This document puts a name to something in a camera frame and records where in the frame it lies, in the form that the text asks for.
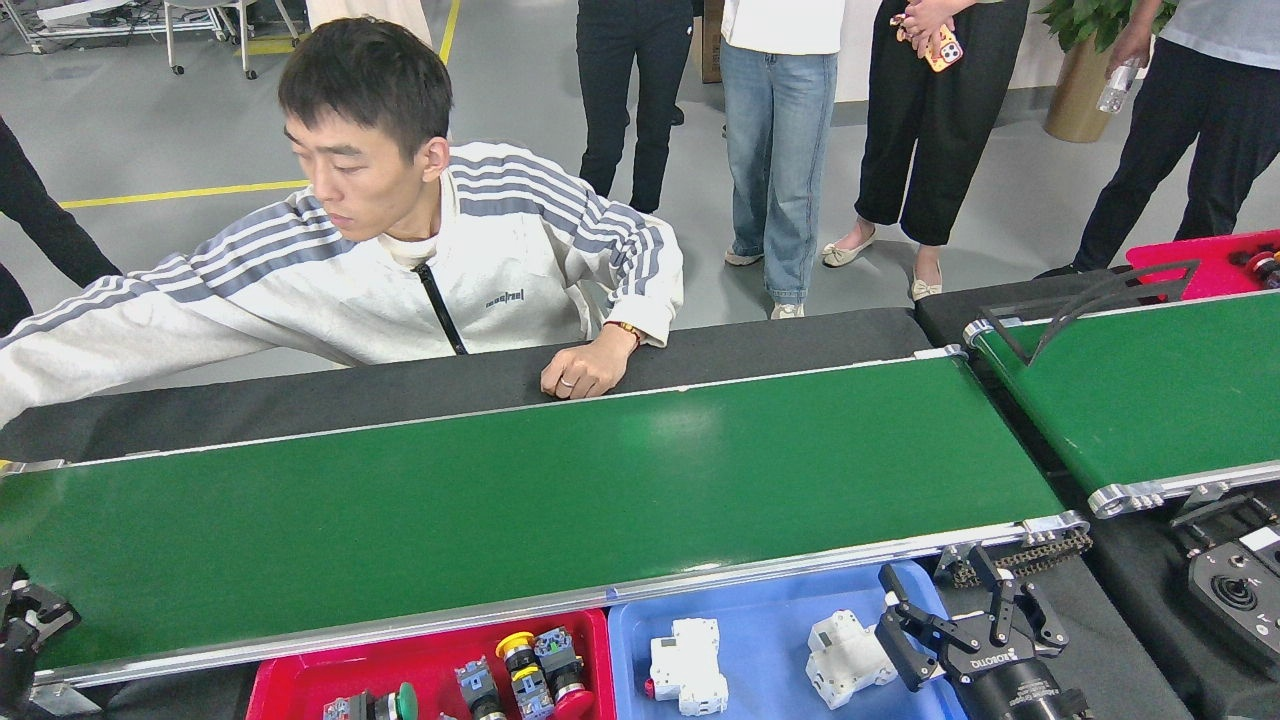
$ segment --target orange phone case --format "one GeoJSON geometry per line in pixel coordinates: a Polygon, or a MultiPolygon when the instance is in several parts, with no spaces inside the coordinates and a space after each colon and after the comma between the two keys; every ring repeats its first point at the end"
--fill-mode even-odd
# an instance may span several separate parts
{"type": "Polygon", "coordinates": [[[938,47],[938,54],[929,55],[925,60],[929,61],[929,67],[933,68],[933,72],[941,73],[954,65],[960,58],[964,58],[964,49],[960,47],[960,41],[956,40],[951,28],[942,26],[942,44],[938,47]]]}

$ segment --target black pants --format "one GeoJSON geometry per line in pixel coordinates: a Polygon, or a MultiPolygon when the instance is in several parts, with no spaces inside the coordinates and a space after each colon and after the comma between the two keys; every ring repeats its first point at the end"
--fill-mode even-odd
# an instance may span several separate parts
{"type": "Polygon", "coordinates": [[[1253,181],[1280,151],[1280,70],[1157,38],[1151,70],[1133,102],[1120,167],[1084,225],[1076,269],[1111,264],[1151,193],[1192,142],[1187,209],[1174,240],[1230,234],[1253,181]]]}
{"type": "Polygon", "coordinates": [[[577,76],[586,109],[582,179],[600,195],[613,187],[627,127],[631,64],[640,69],[631,206],[658,209],[676,91],[692,35],[689,0],[579,0],[577,76]]]}
{"type": "MultiPolygon", "coordinates": [[[[84,287],[120,270],[102,255],[93,238],[45,190],[13,131],[0,118],[0,213],[13,218],[52,264],[84,287]]],[[[31,304],[13,275],[0,268],[0,334],[9,334],[31,315],[31,304]]]]}
{"type": "Polygon", "coordinates": [[[876,224],[900,222],[920,245],[946,245],[1009,91],[1028,0],[978,4],[957,14],[964,58],[941,73],[895,37],[890,18],[905,8],[906,0],[884,0],[876,14],[867,149],[854,209],[876,224]]]}

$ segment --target blue plastic tray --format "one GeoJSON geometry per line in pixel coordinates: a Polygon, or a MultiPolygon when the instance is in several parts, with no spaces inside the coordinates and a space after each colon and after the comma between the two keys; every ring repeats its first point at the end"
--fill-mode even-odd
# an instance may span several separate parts
{"type": "MultiPolygon", "coordinates": [[[[896,562],[911,602],[945,615],[928,574],[915,562],[896,562]]],[[[851,610],[863,626],[879,621],[884,591],[876,574],[879,565],[831,570],[780,580],[748,583],[712,591],[645,600],[609,609],[609,655],[618,720],[678,719],[675,701],[657,702],[644,694],[649,676],[649,641],[671,635],[680,618],[719,621],[719,667],[728,680],[728,708],[708,717],[965,720],[960,701],[943,679],[911,693],[901,680],[854,693],[838,710],[809,684],[809,630],[837,610],[851,610]]]]}

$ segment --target chain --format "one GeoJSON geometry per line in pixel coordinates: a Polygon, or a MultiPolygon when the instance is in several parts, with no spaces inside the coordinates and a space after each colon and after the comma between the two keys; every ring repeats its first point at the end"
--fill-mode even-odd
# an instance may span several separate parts
{"type": "MultiPolygon", "coordinates": [[[[1093,538],[1089,537],[1089,533],[1083,528],[1071,528],[1059,542],[1038,544],[996,560],[996,568],[1004,568],[1015,577],[1023,578],[1060,565],[1091,547],[1093,547],[1093,538]]],[[[951,566],[951,579],[957,588],[978,587],[978,574],[964,560],[959,560],[951,566]]]]}

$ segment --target yellow floor line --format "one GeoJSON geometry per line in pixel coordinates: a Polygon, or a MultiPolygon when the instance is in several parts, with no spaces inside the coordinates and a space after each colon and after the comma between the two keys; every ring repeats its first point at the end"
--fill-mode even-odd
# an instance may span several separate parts
{"type": "Polygon", "coordinates": [[[198,187],[195,190],[175,190],[173,192],[150,192],[147,195],[124,195],[120,197],[99,197],[95,200],[70,200],[60,205],[67,210],[77,208],[100,208],[102,205],[124,205],[127,202],[150,202],[152,200],[177,200],[180,197],[206,197],[210,195],[230,195],[234,192],[257,192],[260,190],[292,190],[306,187],[307,181],[260,182],[256,184],[230,184],[225,187],[198,187]]]}
{"type": "MultiPolygon", "coordinates": [[[[440,59],[445,64],[449,63],[449,51],[453,50],[453,31],[458,26],[458,9],[462,6],[462,0],[453,0],[453,5],[449,8],[449,19],[444,23],[444,37],[440,41],[440,59]]],[[[288,53],[293,50],[292,44],[288,37],[274,38],[264,37],[261,41],[250,41],[250,55],[257,55],[262,53],[259,50],[259,45],[271,46],[270,44],[282,44],[280,50],[266,50],[266,53],[288,53]]],[[[152,200],[178,200],[182,197],[207,197],[210,195],[232,195],[236,192],[257,192],[260,190],[293,190],[298,187],[306,187],[307,181],[283,181],[283,182],[262,182],[256,184],[229,184],[225,187],[201,187],[196,190],[175,190],[173,192],[150,192],[146,195],[123,195],[120,197],[97,197],[93,200],[69,200],[61,202],[60,205],[67,210],[74,210],[77,208],[101,208],[104,205],[124,205],[128,202],[150,202],[152,200]]]]}
{"type": "Polygon", "coordinates": [[[445,65],[449,64],[449,51],[453,50],[453,28],[458,26],[458,8],[462,6],[462,0],[453,0],[453,5],[449,8],[449,19],[444,23],[444,37],[440,38],[440,60],[445,65]]]}
{"type": "MultiPolygon", "coordinates": [[[[303,32],[300,37],[300,42],[306,40],[308,32],[303,32]]],[[[288,35],[264,35],[261,37],[255,37],[248,41],[248,54],[250,55],[288,55],[293,53],[293,37],[288,35]]],[[[236,56],[239,58],[239,49],[236,50],[236,56]]]]}

